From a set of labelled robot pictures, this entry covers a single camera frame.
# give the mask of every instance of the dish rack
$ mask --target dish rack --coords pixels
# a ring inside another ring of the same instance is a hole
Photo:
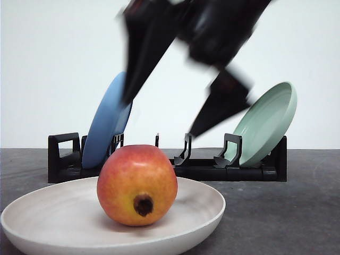
[[[80,139],[78,133],[50,135],[48,137],[48,183],[59,183],[86,177],[98,176],[104,162],[94,168],[81,166],[82,153],[87,136]],[[60,156],[58,144],[73,141],[72,152]],[[170,158],[176,176],[197,181],[287,181],[287,137],[283,136],[277,146],[256,167],[240,166],[242,137],[224,134],[224,146],[213,158],[191,158],[192,135],[184,137],[184,149],[177,157]],[[236,144],[236,154],[232,160],[224,158],[228,142]],[[124,146],[124,134],[113,136],[107,149],[106,158],[117,148]],[[159,134],[155,137],[159,146]]]

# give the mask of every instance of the white bowl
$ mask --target white bowl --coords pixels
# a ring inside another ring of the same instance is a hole
[[[156,223],[128,227],[106,216],[97,177],[55,184],[26,194],[1,215],[8,239],[27,255],[180,254],[207,238],[225,210],[223,196],[178,177],[178,194]]]

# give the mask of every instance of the light green plate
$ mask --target light green plate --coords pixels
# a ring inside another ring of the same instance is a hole
[[[297,103],[294,87],[283,82],[268,90],[247,111],[234,134],[242,136],[240,166],[258,164],[280,142],[291,124]],[[225,158],[232,160],[236,144],[229,142]]]

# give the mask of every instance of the white backdrop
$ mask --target white backdrop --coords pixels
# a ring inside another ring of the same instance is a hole
[[[47,148],[50,134],[87,134],[113,77],[125,69],[119,12],[128,0],[2,0],[1,147]],[[253,83],[251,99],[291,82],[297,90],[288,147],[340,149],[340,1],[276,0],[233,66]],[[183,146],[217,73],[187,59],[175,41],[134,101],[126,144]],[[196,139],[222,146],[241,113]]]

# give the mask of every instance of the gray countertop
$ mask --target gray countertop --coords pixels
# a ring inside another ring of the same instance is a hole
[[[287,182],[205,183],[227,207],[216,230],[185,255],[340,254],[340,150],[288,150]],[[46,149],[1,149],[1,212],[47,185]],[[2,229],[1,254],[23,254]]]

